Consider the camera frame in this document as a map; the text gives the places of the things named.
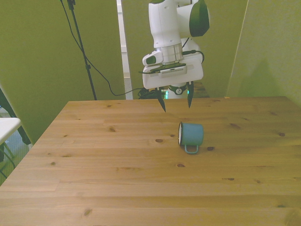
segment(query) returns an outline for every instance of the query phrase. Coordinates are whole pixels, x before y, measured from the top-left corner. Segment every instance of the wood grain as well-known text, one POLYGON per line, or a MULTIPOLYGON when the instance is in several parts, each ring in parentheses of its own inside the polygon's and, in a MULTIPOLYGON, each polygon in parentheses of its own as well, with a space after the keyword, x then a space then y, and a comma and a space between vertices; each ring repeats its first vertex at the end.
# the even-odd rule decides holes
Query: wood grain
POLYGON ((4 226, 300 226, 286 97, 69 102, 0 187, 4 226), (200 151, 178 145, 200 123, 200 151))

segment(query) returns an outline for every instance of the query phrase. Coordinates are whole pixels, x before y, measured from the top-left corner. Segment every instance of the blue mug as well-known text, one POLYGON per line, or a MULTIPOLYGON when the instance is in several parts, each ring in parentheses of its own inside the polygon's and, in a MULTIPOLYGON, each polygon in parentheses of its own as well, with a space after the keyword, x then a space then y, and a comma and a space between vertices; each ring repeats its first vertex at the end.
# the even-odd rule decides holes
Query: blue mug
POLYGON ((198 153, 198 146, 203 143, 204 128, 201 124, 191 124, 180 122, 179 125, 179 145, 185 146, 185 152, 187 154, 198 153), (187 151, 187 146, 196 146, 196 152, 187 151))

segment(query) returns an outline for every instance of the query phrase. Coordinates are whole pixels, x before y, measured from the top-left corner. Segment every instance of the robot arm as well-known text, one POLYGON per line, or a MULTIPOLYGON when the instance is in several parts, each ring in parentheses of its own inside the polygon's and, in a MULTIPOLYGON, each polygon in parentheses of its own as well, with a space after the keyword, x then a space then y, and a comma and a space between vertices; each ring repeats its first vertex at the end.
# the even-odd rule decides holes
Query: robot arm
MULTIPOLYGON (((204 0, 153 0, 149 4, 149 18, 155 51, 143 58, 143 85, 146 89, 157 88, 158 99, 159 87, 172 85, 171 91, 182 95, 188 86, 190 107, 193 81, 203 77, 203 57, 199 53, 184 56, 182 45, 188 37, 202 36, 209 29, 207 6, 204 0)), ((200 48, 190 40, 184 50, 200 48)), ((159 101, 165 110, 163 100, 159 101)))

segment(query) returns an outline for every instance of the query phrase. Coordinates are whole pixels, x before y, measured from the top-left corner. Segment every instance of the olive green wall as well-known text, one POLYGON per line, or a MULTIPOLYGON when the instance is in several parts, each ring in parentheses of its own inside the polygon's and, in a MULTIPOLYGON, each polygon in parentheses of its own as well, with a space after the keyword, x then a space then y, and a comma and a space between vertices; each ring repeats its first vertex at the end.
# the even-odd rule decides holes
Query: olive green wall
MULTIPOLYGON (((142 58, 151 53, 148 4, 150 0, 123 0, 123 15, 132 87, 143 87, 142 58)), ((205 54, 203 84, 211 97, 226 95, 247 0, 205 0, 211 15, 210 29, 194 38, 205 54)))
MULTIPOLYGON (((75 14, 87 57, 113 90, 123 93, 116 1, 76 0, 75 14)), ((91 72, 98 99, 124 99, 91 72)), ((59 0, 0 1, 0 86, 32 142, 68 101, 93 100, 82 53, 59 0)))
POLYGON ((301 4, 249 0, 231 97, 287 96, 301 106, 301 4))

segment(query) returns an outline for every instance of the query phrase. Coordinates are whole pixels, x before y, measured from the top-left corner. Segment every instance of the black cable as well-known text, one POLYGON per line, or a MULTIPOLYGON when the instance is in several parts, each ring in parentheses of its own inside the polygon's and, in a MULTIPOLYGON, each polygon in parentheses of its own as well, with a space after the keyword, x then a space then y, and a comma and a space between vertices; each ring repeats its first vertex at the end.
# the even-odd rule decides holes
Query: black cable
POLYGON ((81 51, 81 52, 84 54, 84 56, 86 57, 87 61, 91 64, 91 66, 92 66, 98 73, 100 73, 100 75, 107 81, 107 83, 109 84, 109 88, 110 88, 111 93, 112 93, 114 96, 122 96, 122 95, 125 95, 125 94, 127 94, 127 93, 130 93, 130 92, 132 92, 132 91, 134 91, 134 90, 137 90, 137 89, 143 89, 143 88, 137 88, 137 89, 133 89, 133 90, 128 91, 128 92, 123 93, 123 94, 115 94, 115 93, 113 92, 113 90, 111 89, 111 84, 110 84, 110 82, 109 82, 109 81, 106 79, 106 77, 105 77, 105 76, 104 76, 104 75, 103 75, 103 74, 102 74, 102 73, 101 73, 101 72, 100 72, 100 71, 99 71, 92 63, 91 63, 91 61, 88 59, 88 57, 86 56, 86 54, 82 51, 82 49, 81 49, 81 47, 80 47, 78 41, 76 40, 76 38, 75 38, 75 36, 74 36, 74 34, 73 34, 72 27, 71 27, 71 24, 70 24, 70 20, 69 20, 67 11, 66 11, 66 9, 65 9, 65 6, 64 6, 64 4, 63 4, 63 0, 60 0, 60 1, 61 1, 61 4, 62 4, 63 8, 64 8, 64 12, 65 12, 66 17, 67 17, 67 20, 68 20, 69 28, 70 28, 71 34, 72 34, 72 36, 73 36, 73 38, 74 38, 76 44, 78 45, 80 51, 81 51))
POLYGON ((190 38, 188 38, 188 39, 186 40, 186 42, 184 43, 184 45, 182 46, 182 48, 184 48, 184 46, 186 45, 186 43, 188 42, 189 39, 190 39, 190 38))
POLYGON ((13 164, 14 168, 16 168, 16 166, 15 166, 14 162, 13 162, 13 161, 12 161, 12 159, 9 157, 9 155, 8 155, 8 154, 6 154, 4 151, 3 151, 3 153, 4 153, 4 154, 5 154, 5 156, 8 158, 8 160, 11 162, 11 164, 13 164))
POLYGON ((204 55, 204 53, 203 52, 201 52, 201 51, 196 51, 196 52, 198 52, 198 53, 201 53, 202 54, 202 56, 203 56, 203 60, 202 60, 202 63, 204 62, 204 60, 205 60, 205 55, 204 55))
POLYGON ((0 170, 0 173, 5 177, 5 179, 7 179, 8 177, 5 176, 5 174, 0 170))
POLYGON ((203 63, 203 62, 204 62, 204 60, 205 60, 205 55, 204 55, 204 53, 202 53, 201 51, 198 51, 198 50, 188 50, 188 51, 184 51, 184 52, 182 52, 182 54, 183 54, 183 56, 184 56, 184 55, 188 55, 188 54, 194 54, 194 53, 196 53, 196 52, 198 52, 198 53, 201 53, 201 54, 202 54, 202 56, 203 56, 202 63, 203 63))
POLYGON ((149 91, 146 88, 143 88, 142 90, 139 91, 138 93, 139 100, 141 99, 157 99, 157 94, 155 90, 149 91))

